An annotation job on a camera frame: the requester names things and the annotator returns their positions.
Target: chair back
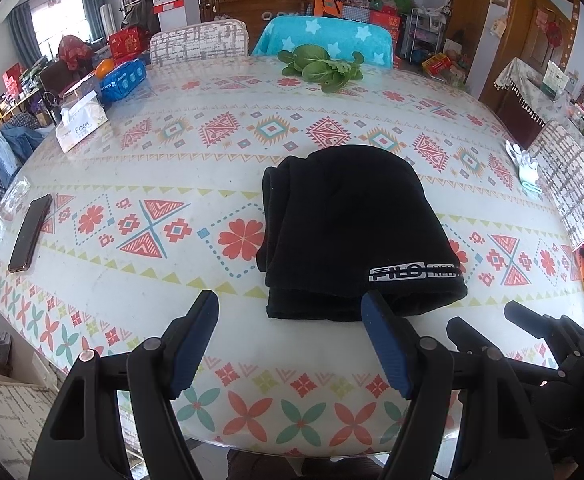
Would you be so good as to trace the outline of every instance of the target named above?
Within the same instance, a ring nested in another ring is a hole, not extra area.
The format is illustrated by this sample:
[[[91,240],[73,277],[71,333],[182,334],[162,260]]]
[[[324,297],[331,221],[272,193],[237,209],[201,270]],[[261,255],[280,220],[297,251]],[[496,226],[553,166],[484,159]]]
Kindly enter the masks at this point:
[[[184,61],[248,55],[248,31],[239,20],[219,20],[159,32],[150,40],[150,62],[169,66]]]
[[[281,50],[316,44],[332,59],[352,61],[352,52],[363,54],[365,63],[392,68],[392,36],[377,25],[313,16],[279,16],[268,23],[253,56],[276,56]]]

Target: blue package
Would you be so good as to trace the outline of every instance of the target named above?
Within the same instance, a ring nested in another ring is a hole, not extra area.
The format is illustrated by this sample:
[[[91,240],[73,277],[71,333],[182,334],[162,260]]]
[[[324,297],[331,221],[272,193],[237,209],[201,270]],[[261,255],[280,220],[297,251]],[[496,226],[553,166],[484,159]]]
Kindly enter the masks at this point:
[[[146,66],[140,59],[117,66],[101,81],[102,100],[109,103],[127,97],[145,78]]]

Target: patterned tablecloth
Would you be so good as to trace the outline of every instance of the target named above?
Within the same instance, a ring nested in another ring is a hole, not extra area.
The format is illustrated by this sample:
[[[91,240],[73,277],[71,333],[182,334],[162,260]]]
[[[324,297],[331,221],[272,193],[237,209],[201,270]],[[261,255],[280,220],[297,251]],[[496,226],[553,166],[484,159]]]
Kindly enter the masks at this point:
[[[151,70],[67,155],[46,139],[0,206],[0,312],[67,370],[84,348],[125,352],[160,335],[213,289],[218,325],[174,403],[186,435],[275,454],[389,450],[407,402],[361,323],[268,319],[254,260],[265,168],[371,144],[414,166],[463,265],[468,296],[414,318],[418,332],[451,347],[446,323],[462,316],[505,354],[554,366],[502,308],[517,300],[584,325],[579,272],[552,201],[526,196],[514,176],[494,115],[408,72],[365,68],[363,81],[327,95],[281,68],[246,58]],[[45,193],[54,202],[34,263],[8,274],[27,206]],[[373,224],[360,236],[383,241]],[[450,405],[453,434],[456,396]]]

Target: clothing pile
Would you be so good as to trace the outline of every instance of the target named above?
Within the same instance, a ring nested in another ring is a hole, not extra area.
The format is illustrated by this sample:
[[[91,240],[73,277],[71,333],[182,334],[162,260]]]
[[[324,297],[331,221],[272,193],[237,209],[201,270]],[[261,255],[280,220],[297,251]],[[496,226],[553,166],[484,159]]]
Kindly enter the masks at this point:
[[[0,128],[0,202],[19,168],[49,132],[29,114],[18,114]]]
[[[360,320],[378,290],[399,316],[467,295],[460,263],[411,165],[381,148],[288,156],[263,175],[265,236],[257,266],[268,316]]]

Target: green vegetable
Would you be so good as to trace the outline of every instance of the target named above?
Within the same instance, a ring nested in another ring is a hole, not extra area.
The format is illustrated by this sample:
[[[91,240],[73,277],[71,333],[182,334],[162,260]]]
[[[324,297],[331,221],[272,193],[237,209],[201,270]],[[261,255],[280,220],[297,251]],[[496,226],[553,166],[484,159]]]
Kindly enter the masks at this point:
[[[309,83],[319,83],[324,92],[336,92],[350,80],[363,79],[361,64],[363,54],[353,52],[354,62],[331,59],[322,47],[313,44],[299,45],[294,52],[281,50],[278,60],[288,65],[281,71],[285,76],[299,76]]]

